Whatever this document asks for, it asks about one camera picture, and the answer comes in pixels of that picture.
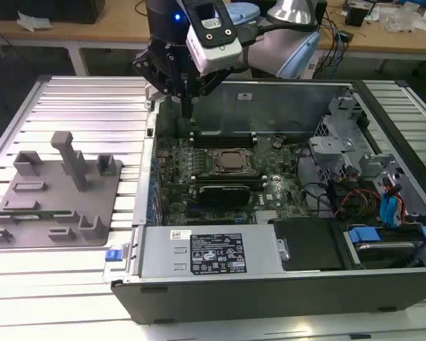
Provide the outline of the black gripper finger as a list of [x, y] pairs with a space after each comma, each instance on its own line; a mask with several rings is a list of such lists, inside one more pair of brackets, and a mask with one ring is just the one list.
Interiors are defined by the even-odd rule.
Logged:
[[164, 50], [160, 58], [150, 49], [137, 55], [133, 67], [161, 94], [171, 95], [180, 101], [181, 114], [187, 118], [186, 84], [181, 76], [179, 58], [171, 49]]
[[187, 118], [192, 117], [194, 98], [209, 95], [216, 89], [229, 75], [231, 69], [215, 71], [206, 75], [201, 75], [195, 67], [191, 67], [187, 72]]

